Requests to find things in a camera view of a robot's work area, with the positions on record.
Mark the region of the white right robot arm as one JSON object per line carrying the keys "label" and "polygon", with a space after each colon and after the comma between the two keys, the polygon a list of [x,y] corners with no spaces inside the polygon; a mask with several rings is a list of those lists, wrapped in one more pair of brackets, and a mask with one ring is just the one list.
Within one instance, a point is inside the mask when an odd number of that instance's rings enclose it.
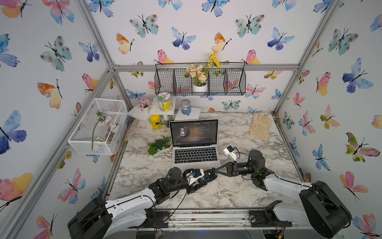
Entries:
{"label": "white right robot arm", "polygon": [[297,207],[275,206],[272,209],[279,221],[311,226],[328,239],[351,225],[350,211],[325,182],[304,183],[280,177],[267,169],[265,162],[260,151],[251,150],[246,162],[228,162],[212,171],[226,177],[249,174],[257,188],[296,200],[299,203]]}

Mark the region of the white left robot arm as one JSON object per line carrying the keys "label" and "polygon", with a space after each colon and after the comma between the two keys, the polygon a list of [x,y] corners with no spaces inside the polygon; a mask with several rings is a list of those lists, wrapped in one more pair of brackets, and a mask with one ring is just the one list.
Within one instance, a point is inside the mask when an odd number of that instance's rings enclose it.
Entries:
{"label": "white left robot arm", "polygon": [[72,239],[103,239],[123,229],[153,225],[155,207],[170,199],[170,194],[185,190],[192,194],[217,178],[216,169],[171,168],[167,175],[142,191],[118,200],[93,198],[68,223]]}

